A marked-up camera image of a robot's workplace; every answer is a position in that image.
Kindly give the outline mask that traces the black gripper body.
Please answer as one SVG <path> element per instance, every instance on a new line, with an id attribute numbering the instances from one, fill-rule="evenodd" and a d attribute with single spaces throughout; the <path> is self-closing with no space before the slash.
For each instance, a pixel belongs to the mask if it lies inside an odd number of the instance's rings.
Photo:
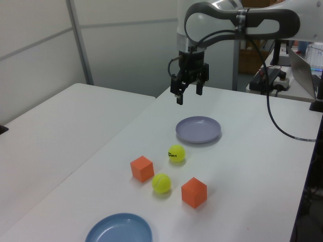
<path id="1" fill-rule="evenodd" d="M 177 85 L 205 84 L 204 52 L 179 51 L 179 72 L 176 75 Z"/>

